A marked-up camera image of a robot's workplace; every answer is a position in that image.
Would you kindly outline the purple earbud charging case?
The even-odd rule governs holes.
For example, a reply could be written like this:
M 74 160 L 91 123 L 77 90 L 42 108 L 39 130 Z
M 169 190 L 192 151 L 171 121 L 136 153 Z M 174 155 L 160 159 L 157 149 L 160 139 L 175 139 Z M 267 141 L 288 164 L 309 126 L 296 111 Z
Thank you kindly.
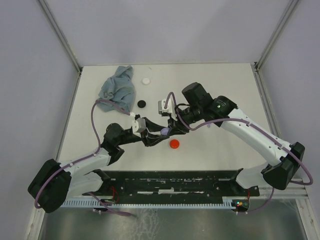
M 162 136 L 169 136 L 170 132 L 171 132 L 171 128 L 170 127 L 164 127 L 163 129 L 160 130 L 160 134 Z

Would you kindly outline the orange earbud charging case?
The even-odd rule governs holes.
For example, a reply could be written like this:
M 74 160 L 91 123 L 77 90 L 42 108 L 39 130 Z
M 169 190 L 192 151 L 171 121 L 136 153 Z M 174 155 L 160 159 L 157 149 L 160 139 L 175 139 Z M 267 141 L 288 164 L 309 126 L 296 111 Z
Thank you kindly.
M 180 142 L 179 142 L 177 139 L 172 139 L 172 140 L 169 142 L 169 146 L 170 146 L 172 149 L 177 149 L 177 148 L 180 146 Z

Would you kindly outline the black earbud charging case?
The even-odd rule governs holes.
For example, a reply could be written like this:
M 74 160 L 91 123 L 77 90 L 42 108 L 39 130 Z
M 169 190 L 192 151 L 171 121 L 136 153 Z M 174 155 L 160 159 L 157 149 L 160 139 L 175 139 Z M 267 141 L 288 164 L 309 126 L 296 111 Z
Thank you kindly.
M 141 108 L 141 109 L 145 108 L 146 105 L 147 105 L 147 103 L 146 103 L 144 100 L 139 100 L 139 101 L 137 102 L 137 106 L 138 106 L 139 108 Z

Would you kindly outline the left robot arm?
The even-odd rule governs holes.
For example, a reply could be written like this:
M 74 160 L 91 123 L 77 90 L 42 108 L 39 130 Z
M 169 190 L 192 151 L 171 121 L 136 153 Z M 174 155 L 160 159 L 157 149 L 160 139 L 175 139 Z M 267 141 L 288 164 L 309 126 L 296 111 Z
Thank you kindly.
M 145 117 L 133 120 L 129 129 L 111 123 L 94 152 L 65 164 L 47 160 L 27 191 L 34 198 L 35 207 L 46 213 L 54 212 L 67 199 L 82 194 L 97 192 L 106 195 L 111 183 L 101 169 L 120 159 L 124 153 L 120 146 L 143 142 L 146 147 L 152 147 L 168 139 L 170 131 L 169 127 L 157 125 Z

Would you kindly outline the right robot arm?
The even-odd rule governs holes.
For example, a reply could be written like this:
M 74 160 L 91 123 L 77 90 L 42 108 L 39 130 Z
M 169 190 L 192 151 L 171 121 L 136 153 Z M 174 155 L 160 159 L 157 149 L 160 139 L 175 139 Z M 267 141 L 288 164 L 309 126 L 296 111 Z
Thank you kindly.
M 231 193 L 240 196 L 247 189 L 262 184 L 285 190 L 293 182 L 305 152 L 301 143 L 291 144 L 269 133 L 251 120 L 236 103 L 223 95 L 212 98 L 198 82 L 185 87 L 182 94 L 187 100 L 185 109 L 179 109 L 173 92 L 158 102 L 159 114 L 173 120 L 173 126 L 162 130 L 162 134 L 173 134 L 174 128 L 185 134 L 192 130 L 191 124 L 203 120 L 201 127 L 215 124 L 240 138 L 265 159 L 261 165 L 240 168 L 229 183 Z

